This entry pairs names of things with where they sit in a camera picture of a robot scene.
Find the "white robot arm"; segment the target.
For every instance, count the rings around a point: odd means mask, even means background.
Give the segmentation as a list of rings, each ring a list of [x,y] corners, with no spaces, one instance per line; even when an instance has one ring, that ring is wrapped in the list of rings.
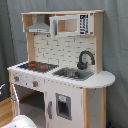
[[[35,123],[25,115],[19,115],[2,128],[37,128]]]

